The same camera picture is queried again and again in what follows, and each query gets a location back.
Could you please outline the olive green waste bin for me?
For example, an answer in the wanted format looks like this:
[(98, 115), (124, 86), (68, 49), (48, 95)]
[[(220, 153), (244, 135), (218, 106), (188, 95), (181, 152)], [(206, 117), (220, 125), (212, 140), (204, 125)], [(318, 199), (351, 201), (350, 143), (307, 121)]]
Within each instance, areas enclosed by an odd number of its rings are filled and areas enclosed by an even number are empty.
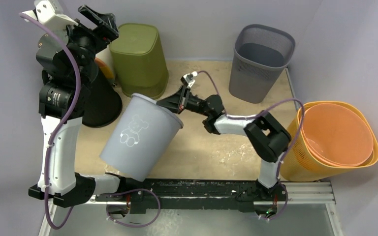
[(111, 42), (109, 50), (123, 94), (160, 98), (166, 90), (169, 72), (158, 29), (125, 23), (118, 31), (119, 37)]

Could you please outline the light grey smooth bucket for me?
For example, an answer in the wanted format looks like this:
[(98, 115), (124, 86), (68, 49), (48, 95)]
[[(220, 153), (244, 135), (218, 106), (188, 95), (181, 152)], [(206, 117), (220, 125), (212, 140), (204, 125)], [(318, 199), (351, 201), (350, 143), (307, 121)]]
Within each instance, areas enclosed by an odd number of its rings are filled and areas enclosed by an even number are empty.
[(174, 113), (134, 93), (100, 158), (130, 178), (144, 181), (183, 127)]

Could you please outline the black ribbed waste bin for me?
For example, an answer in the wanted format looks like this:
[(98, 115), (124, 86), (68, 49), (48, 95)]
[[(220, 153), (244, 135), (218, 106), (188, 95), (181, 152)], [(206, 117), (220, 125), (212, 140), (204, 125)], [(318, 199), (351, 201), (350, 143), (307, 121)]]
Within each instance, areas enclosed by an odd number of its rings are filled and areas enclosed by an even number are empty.
[(99, 70), (85, 103), (82, 124), (91, 128), (108, 126), (120, 116), (122, 109), (121, 97)]

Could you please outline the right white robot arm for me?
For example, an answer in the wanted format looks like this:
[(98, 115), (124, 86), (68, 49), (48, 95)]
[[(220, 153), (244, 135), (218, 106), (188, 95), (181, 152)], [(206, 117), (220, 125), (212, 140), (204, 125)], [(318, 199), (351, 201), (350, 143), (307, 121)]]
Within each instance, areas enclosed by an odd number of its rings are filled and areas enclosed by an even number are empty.
[(201, 99), (185, 87), (180, 87), (175, 94), (156, 104), (176, 114), (189, 110), (204, 115), (206, 118), (202, 123), (208, 133), (246, 136), (261, 158), (258, 183), (267, 189), (277, 185), (279, 160), (287, 151), (291, 135), (269, 112), (253, 116), (231, 116), (225, 113), (218, 94)]

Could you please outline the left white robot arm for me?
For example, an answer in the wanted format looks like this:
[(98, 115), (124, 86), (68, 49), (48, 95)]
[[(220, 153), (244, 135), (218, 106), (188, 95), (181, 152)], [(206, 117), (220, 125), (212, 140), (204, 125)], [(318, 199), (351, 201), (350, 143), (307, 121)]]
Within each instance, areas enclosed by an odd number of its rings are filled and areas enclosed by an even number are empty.
[(86, 5), (78, 11), (95, 24), (93, 29), (65, 15), (56, 0), (37, 0), (34, 5), (34, 10), (22, 16), (45, 31), (36, 53), (42, 66), (38, 111), (44, 142), (41, 175), (29, 188), (29, 195), (72, 207), (93, 195), (119, 189), (118, 175), (89, 176), (75, 171), (80, 127), (107, 126), (122, 111), (120, 96), (95, 61), (96, 55), (119, 37), (119, 31), (113, 14), (101, 14)]

